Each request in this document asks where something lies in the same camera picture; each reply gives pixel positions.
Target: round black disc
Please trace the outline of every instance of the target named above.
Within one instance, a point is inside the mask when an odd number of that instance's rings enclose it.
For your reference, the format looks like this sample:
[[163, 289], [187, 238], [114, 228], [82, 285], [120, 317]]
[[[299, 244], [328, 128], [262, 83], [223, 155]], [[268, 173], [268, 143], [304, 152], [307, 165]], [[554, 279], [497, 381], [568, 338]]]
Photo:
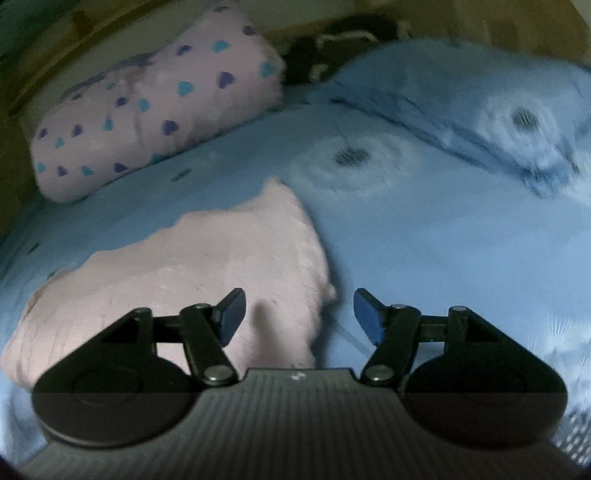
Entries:
[[408, 413], [434, 434], [473, 447], [548, 438], [567, 404], [558, 374], [538, 359], [512, 361], [511, 355], [479, 347], [468, 356], [444, 355], [418, 367], [405, 386]]
[[153, 438], [177, 424], [194, 401], [190, 377], [151, 355], [101, 359], [86, 369], [52, 369], [35, 390], [33, 408], [44, 431], [94, 449]]

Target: blue bedsheet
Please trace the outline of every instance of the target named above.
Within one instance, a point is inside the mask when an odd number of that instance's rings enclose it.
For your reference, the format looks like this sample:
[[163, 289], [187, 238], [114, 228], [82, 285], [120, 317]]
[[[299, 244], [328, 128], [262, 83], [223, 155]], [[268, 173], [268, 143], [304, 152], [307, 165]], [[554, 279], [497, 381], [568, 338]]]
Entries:
[[[359, 287], [428, 314], [465, 304], [524, 345], [539, 338], [543, 353], [554, 345], [563, 366], [586, 355], [591, 210], [537, 198], [344, 105], [267, 115], [73, 205], [38, 199], [1, 247], [0, 347], [54, 272], [140, 241], [187, 211], [236, 206], [269, 176], [310, 212], [339, 291], [316, 342], [320, 366], [359, 373], [372, 352], [353, 316]], [[563, 319], [579, 320], [589, 337], [554, 334]], [[421, 350], [419, 360], [438, 351]], [[581, 388], [573, 401], [590, 398]], [[29, 395], [0, 375], [0, 404], [0, 455], [21, 463], [44, 443]]]

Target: pink pillowcase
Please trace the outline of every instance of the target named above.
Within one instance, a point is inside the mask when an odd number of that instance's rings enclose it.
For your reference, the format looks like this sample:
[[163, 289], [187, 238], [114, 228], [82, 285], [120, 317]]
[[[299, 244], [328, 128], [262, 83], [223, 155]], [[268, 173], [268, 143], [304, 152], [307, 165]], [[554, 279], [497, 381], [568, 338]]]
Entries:
[[283, 68], [248, 19], [219, 4], [148, 65], [108, 72], [44, 118], [31, 142], [39, 189], [76, 200], [252, 120], [281, 102]]

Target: blue pillow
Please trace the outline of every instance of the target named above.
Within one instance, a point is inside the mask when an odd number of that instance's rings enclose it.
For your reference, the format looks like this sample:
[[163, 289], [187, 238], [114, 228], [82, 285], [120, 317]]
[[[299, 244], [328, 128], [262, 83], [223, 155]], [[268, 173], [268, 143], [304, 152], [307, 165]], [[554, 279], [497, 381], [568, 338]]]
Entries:
[[589, 72], [467, 42], [386, 44], [307, 100], [383, 116], [448, 153], [518, 176], [540, 196], [569, 182], [573, 150], [591, 133]]

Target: black plastic mount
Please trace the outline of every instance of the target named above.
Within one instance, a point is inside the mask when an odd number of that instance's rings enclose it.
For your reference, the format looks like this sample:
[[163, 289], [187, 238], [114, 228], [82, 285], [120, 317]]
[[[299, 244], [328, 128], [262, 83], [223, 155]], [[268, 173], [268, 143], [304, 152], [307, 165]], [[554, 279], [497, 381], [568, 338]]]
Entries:
[[[224, 354], [246, 313], [234, 289], [219, 304], [178, 316], [135, 309], [49, 369], [33, 389], [33, 408], [49, 438], [103, 449], [141, 443], [173, 427], [208, 387], [238, 375]], [[182, 343], [191, 376], [156, 354]]]
[[[360, 382], [395, 390], [434, 434], [471, 447], [514, 447], [548, 438], [564, 415], [559, 375], [468, 308], [423, 316], [359, 289], [353, 309], [376, 346]], [[33, 407], [46, 435], [112, 449], [170, 430], [204, 389], [238, 382], [222, 348], [245, 313], [239, 288], [216, 306], [193, 305], [178, 316], [128, 313], [38, 380]], [[411, 373], [421, 342], [444, 342], [444, 353]], [[157, 343], [182, 343], [191, 375], [158, 357]]]
[[[359, 289], [353, 309], [377, 346], [361, 381], [396, 389], [407, 412], [438, 436], [515, 447], [549, 438], [564, 416], [568, 397], [558, 373], [467, 307], [423, 316]], [[420, 342], [444, 342], [444, 353], [409, 375]]]

